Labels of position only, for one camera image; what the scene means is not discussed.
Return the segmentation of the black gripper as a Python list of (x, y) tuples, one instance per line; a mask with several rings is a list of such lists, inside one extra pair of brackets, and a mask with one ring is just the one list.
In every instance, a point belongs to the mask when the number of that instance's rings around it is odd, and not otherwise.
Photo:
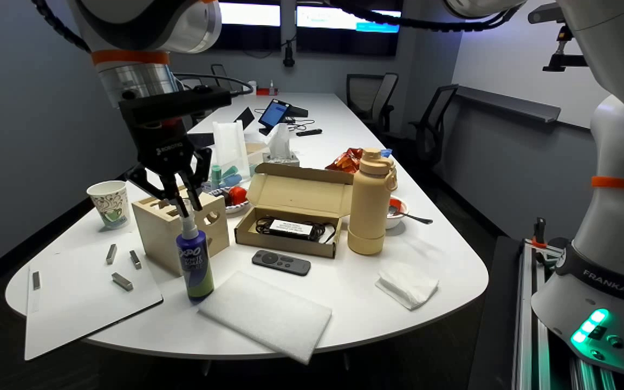
[(152, 185), (142, 167), (127, 169), (126, 181), (148, 196), (174, 204), (181, 218), (189, 218), (174, 182), (179, 175), (191, 206), (202, 210), (199, 196), (208, 182), (213, 149), (192, 147), (183, 117), (220, 109), (229, 103), (232, 96), (227, 92), (213, 87), (121, 100), (118, 114), (137, 146), (137, 158), (145, 169), (158, 174), (164, 187)]

